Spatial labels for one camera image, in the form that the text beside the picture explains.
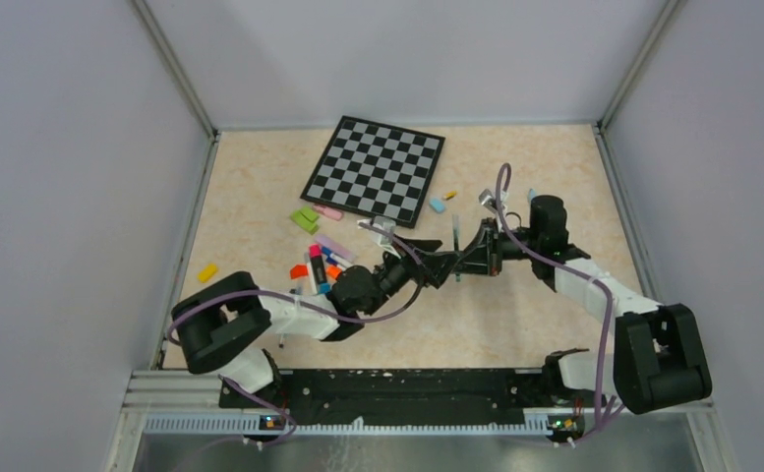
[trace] black and gray checkerboard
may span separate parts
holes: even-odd
[[[301,199],[416,225],[445,138],[344,116]]]

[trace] gray wall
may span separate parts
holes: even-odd
[[[696,312],[739,461],[764,470],[764,1],[688,2],[612,141],[662,292]]]
[[[149,0],[214,124],[597,119],[663,0]]]
[[[205,152],[126,0],[0,1],[0,471],[102,467]]]

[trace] green block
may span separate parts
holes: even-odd
[[[318,218],[320,217],[313,209],[309,208],[308,206],[304,206],[298,211],[300,211],[306,219],[312,221],[313,223],[318,221]]]
[[[295,224],[300,226],[301,229],[307,233],[315,234],[315,232],[318,231],[318,226],[313,221],[307,219],[301,210],[294,211],[290,217]]]

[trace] small colorful object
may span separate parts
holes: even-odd
[[[217,272],[219,272],[219,267],[214,263],[210,263],[197,274],[197,279],[199,282],[205,283],[209,281],[211,277],[215,276]]]
[[[309,275],[309,272],[307,271],[306,266],[303,264],[295,265],[291,268],[291,270],[289,270],[289,277],[291,277],[292,280],[306,277],[307,275]]]
[[[312,209],[329,219],[334,219],[335,221],[340,221],[341,218],[344,217],[343,211],[339,211],[335,208],[330,208],[329,206],[312,205]]]
[[[340,274],[341,274],[341,269],[338,268],[337,265],[330,265],[329,267],[326,268],[326,275],[329,275],[329,278],[331,278],[332,280],[337,280],[338,275]]]
[[[443,205],[442,202],[440,202],[440,199],[436,197],[432,198],[431,201],[428,202],[428,205],[431,206],[431,209],[437,213],[442,213],[445,211],[445,205]]]
[[[319,218],[318,214],[308,206],[293,211],[289,217],[292,218],[292,221],[294,221],[295,224],[309,234],[315,234],[316,231],[318,231],[318,225],[316,224],[316,221],[318,221]]]

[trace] marker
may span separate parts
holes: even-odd
[[[318,286],[315,283],[315,278],[312,277],[312,261],[309,259],[309,254],[304,254],[304,260],[306,261],[306,271],[309,273],[307,279],[309,280],[309,288],[312,290],[313,295],[318,295]]]
[[[320,246],[313,244],[309,247],[309,259],[312,263],[312,277],[315,279],[315,284],[321,287],[326,283],[326,267],[323,266]]]
[[[323,253],[326,255],[327,260],[332,260],[335,266],[341,266],[342,269],[348,269],[353,265],[346,259],[338,256],[332,249],[323,248]]]

